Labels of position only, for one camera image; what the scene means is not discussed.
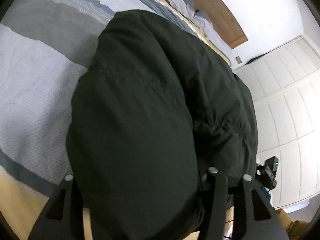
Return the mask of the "black puffer jacket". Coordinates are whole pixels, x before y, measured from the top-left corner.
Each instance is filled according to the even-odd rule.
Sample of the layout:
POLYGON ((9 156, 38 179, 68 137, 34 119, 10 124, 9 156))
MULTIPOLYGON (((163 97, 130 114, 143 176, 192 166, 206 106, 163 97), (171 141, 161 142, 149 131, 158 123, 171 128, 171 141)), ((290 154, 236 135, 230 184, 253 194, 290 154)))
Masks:
POLYGON ((199 38, 144 10, 115 14, 72 97, 69 162, 101 239, 183 239, 202 177, 254 175, 251 93, 199 38))

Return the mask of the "white wardrobe doors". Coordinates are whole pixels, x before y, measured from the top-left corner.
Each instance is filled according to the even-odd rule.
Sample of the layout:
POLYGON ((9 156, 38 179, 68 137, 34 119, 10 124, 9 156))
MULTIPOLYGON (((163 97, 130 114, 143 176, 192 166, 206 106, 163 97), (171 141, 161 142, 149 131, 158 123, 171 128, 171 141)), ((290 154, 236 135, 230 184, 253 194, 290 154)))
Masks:
POLYGON ((258 163, 279 159, 274 207, 319 194, 319 50, 299 37, 235 73, 252 94, 258 163))

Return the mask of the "grey pillow left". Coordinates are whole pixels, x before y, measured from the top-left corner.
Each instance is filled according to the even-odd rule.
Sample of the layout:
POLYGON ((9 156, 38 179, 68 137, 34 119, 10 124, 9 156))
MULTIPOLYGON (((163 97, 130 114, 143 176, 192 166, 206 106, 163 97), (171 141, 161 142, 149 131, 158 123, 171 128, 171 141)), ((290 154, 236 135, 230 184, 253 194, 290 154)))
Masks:
POLYGON ((205 18, 195 14, 193 18, 194 24, 204 33, 204 35, 212 42, 216 48, 227 57, 229 61, 232 59, 232 49, 224 42, 213 25, 205 18))

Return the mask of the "wooden headboard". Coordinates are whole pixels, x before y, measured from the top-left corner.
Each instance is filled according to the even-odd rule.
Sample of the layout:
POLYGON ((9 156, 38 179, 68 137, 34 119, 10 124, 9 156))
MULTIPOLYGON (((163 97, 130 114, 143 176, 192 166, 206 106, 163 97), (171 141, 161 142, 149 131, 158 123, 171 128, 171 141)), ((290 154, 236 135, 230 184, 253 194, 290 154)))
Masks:
POLYGON ((240 24, 222 0, 193 1, 196 9, 207 13, 214 29, 232 49, 248 41, 240 24))

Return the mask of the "striped duvet cover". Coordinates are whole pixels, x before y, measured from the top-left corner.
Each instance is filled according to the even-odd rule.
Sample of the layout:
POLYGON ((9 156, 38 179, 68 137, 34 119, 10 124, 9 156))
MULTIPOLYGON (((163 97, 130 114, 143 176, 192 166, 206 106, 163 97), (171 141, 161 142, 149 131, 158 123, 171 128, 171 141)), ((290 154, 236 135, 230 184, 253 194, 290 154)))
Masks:
POLYGON ((166 18, 236 65, 166 0, 14 0, 1 20, 1 214, 19 239, 71 171, 71 97, 98 36, 131 9, 166 18))

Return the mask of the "wall switch plate left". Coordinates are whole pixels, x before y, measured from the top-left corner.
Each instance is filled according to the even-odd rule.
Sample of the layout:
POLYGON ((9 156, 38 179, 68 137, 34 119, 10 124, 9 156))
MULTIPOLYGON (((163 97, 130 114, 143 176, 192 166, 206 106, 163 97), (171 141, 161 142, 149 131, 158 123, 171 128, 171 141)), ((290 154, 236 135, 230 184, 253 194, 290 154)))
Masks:
POLYGON ((239 56, 237 56, 235 59, 236 59, 236 61, 237 61, 238 64, 241 64, 241 63, 242 63, 242 59, 241 59, 239 56))

